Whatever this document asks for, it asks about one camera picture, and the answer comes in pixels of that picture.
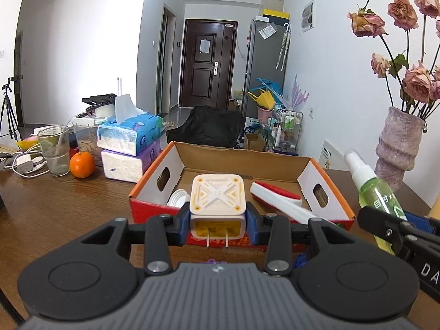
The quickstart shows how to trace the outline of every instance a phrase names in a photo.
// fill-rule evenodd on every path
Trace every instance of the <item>pink rose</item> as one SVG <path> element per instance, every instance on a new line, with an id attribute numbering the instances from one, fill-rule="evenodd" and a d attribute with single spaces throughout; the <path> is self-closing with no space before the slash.
<path id="1" fill-rule="evenodd" d="M 430 98 L 432 100 L 437 100 L 438 98 L 440 98 L 440 80 L 436 80 L 433 82 L 430 89 Z"/>
<path id="2" fill-rule="evenodd" d="M 359 10 L 358 13 L 349 13 L 347 18 L 351 19 L 351 28 L 358 37 L 388 35 L 383 28 L 385 22 L 374 13 L 364 13 Z"/>
<path id="3" fill-rule="evenodd" d="M 380 54 L 373 53 L 373 56 L 371 57 L 371 68 L 379 78 L 385 78 L 386 71 L 391 68 L 391 65 Z"/>
<path id="4" fill-rule="evenodd" d="M 420 12 L 426 16 L 432 18 L 440 16 L 439 0 L 414 0 L 414 3 L 419 7 Z"/>
<path id="5" fill-rule="evenodd" d="M 412 69 L 408 69 L 403 78 L 404 91 L 414 100 L 427 103 L 430 100 L 430 92 L 432 82 L 426 68 L 419 61 L 419 66 L 413 65 Z"/>
<path id="6" fill-rule="evenodd" d="M 408 31 L 419 27 L 417 14 L 409 0 L 394 0 L 388 5 L 388 15 L 394 18 L 394 25 Z"/>

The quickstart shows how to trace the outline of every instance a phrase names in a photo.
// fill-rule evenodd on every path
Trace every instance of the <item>tissue pack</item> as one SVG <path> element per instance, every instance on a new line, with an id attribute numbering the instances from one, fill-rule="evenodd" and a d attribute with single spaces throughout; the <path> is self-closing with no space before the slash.
<path id="1" fill-rule="evenodd" d="M 119 125 L 112 119 L 99 125 L 96 145 L 136 156 L 161 135 L 162 122 L 161 117 L 150 114 L 128 118 Z"/>
<path id="2" fill-rule="evenodd" d="M 107 178 L 137 183 L 161 151 L 159 140 L 153 141 L 137 156 L 103 150 L 104 174 Z"/>

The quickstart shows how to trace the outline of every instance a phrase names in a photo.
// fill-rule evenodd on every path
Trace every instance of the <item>green bottle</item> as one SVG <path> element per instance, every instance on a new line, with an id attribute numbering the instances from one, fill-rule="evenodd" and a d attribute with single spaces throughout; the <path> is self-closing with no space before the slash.
<path id="1" fill-rule="evenodd" d="M 344 159 L 359 191 L 359 204 L 361 207 L 375 207 L 390 215 L 406 220 L 405 213 L 388 183 L 378 178 L 373 169 L 365 164 L 364 160 L 355 150 L 348 151 Z M 375 236 L 375 238 L 380 249 L 394 254 L 390 243 L 379 237 Z"/>

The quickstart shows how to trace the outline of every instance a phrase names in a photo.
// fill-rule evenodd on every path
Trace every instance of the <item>power adapter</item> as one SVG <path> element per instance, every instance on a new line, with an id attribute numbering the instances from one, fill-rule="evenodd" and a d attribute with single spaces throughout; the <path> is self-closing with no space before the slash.
<path id="1" fill-rule="evenodd" d="M 16 170 L 20 174 L 25 174 L 34 169 L 34 164 L 32 163 L 32 159 L 29 154 L 24 154 L 15 159 L 17 164 Z"/>

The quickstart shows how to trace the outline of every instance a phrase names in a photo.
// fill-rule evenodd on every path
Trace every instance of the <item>glass cup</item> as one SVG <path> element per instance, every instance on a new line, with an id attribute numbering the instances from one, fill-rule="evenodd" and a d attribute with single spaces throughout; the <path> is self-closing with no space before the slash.
<path id="1" fill-rule="evenodd" d="M 69 128 L 64 125 L 51 126 L 38 132 L 41 153 L 45 157 L 53 176 L 69 173 Z"/>

